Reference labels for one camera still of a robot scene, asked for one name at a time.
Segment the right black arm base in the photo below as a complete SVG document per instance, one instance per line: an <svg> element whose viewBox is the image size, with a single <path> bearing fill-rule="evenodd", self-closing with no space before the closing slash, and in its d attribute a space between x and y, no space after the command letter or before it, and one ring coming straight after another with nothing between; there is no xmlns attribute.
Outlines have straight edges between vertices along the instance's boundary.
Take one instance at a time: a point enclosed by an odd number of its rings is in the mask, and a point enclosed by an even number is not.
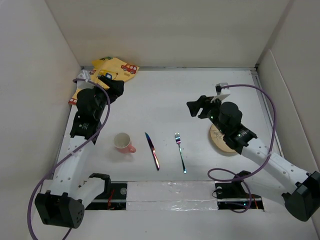
<svg viewBox="0 0 320 240"><path fill-rule="evenodd" d="M242 212L246 208L263 210L262 198L259 195L251 195L251 205L249 206L249 194L241 182L216 182L215 190L211 194L218 200L217 206L219 210L232 210L234 212Z"/></svg>

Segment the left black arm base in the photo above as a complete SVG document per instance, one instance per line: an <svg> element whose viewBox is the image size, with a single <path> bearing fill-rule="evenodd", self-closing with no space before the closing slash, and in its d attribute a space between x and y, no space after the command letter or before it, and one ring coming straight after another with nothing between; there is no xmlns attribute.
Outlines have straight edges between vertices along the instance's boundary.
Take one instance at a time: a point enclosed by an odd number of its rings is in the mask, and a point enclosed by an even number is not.
<svg viewBox="0 0 320 240"><path fill-rule="evenodd" d="M128 183L125 181L111 182L109 193L98 195L86 210L123 211L127 205Z"/></svg>

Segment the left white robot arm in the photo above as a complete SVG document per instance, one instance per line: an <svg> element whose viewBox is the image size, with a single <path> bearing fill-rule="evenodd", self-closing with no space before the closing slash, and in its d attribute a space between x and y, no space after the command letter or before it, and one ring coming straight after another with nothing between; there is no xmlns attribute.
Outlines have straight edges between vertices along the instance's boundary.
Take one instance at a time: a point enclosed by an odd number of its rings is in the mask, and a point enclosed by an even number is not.
<svg viewBox="0 0 320 240"><path fill-rule="evenodd" d="M111 194L108 174L92 173L88 179L81 181L83 167L107 122L101 117L104 112L110 113L110 105L124 93L124 81L103 75L99 80L108 89L85 79L92 87L77 93L77 111L67 155L54 168L56 175L48 190L35 197L35 207L45 225L76 229L83 221L87 206L96 197L104 199Z"/></svg>

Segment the yellow car-print cloth placemat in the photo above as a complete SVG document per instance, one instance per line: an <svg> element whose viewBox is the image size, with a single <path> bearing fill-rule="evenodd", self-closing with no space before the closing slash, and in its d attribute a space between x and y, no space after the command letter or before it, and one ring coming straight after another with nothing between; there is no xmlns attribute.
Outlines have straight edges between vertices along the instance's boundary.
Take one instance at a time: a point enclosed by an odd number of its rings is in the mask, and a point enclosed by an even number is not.
<svg viewBox="0 0 320 240"><path fill-rule="evenodd" d="M109 87L98 79L100 76L106 76L109 79L127 82L132 79L138 70L139 66L124 62L116 57L105 57L92 61L93 68L89 69L90 80L105 90Z"/></svg>

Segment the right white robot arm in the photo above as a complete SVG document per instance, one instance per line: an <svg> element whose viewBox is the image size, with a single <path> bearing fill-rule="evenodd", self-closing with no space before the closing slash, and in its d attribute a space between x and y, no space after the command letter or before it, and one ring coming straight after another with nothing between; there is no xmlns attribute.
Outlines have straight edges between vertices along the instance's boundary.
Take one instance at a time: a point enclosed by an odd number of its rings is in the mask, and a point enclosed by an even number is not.
<svg viewBox="0 0 320 240"><path fill-rule="evenodd" d="M192 117L209 119L223 134L226 145L252 160L284 187L280 200L296 219L306 222L320 207L320 173L307 172L270 152L257 135L242 123L242 112L233 102L202 95L187 102Z"/></svg>

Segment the iridescent table knife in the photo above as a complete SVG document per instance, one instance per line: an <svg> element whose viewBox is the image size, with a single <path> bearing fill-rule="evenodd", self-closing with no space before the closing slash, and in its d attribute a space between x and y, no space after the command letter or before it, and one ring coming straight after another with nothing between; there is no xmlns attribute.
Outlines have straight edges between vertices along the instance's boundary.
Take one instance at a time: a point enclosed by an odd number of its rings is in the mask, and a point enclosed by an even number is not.
<svg viewBox="0 0 320 240"><path fill-rule="evenodd" d="M149 145L149 148L151 150L151 153L152 153L152 156L153 156L153 160L154 160L154 163L155 163L155 167L156 167L156 170L159 171L160 170L160 163L159 163L159 160L158 160L158 157L156 155L156 150L155 150L155 147L153 145L153 142L150 138L150 136L148 135L148 133L144 133L145 136L146 136L146 139L147 139L147 142L148 142L148 145Z"/></svg>

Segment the beige bird-pattern plate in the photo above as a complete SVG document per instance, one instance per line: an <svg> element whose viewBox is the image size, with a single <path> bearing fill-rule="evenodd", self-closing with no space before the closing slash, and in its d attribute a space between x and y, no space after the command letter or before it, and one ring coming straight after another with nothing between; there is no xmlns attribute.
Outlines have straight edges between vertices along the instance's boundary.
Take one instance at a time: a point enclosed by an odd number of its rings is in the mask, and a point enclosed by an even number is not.
<svg viewBox="0 0 320 240"><path fill-rule="evenodd" d="M226 155L236 155L237 152L231 149L227 144L224 142L224 135L217 129L215 125L211 125L209 129L210 139L213 142L213 145L223 154Z"/></svg>

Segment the iridescent fork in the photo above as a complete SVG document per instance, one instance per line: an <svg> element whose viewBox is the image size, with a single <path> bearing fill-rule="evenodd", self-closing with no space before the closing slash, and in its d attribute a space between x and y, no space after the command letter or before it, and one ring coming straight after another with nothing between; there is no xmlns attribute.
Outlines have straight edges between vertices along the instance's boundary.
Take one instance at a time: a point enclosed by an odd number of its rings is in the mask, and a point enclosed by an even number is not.
<svg viewBox="0 0 320 240"><path fill-rule="evenodd" d="M186 166L185 166L185 163L184 163L184 158L183 158L183 153L182 153L182 148L181 148L181 136L180 136L179 132L175 133L175 142L178 145L183 173L186 174L187 173L187 169L186 169Z"/></svg>

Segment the pink ceramic mug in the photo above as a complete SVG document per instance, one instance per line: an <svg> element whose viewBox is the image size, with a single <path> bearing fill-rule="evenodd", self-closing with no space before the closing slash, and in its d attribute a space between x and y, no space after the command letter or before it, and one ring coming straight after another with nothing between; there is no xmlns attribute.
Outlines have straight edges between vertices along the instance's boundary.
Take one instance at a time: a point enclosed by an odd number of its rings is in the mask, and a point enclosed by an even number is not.
<svg viewBox="0 0 320 240"><path fill-rule="evenodd" d="M133 154L137 150L132 146L132 141L127 133L118 133L113 140L115 148L123 154Z"/></svg>

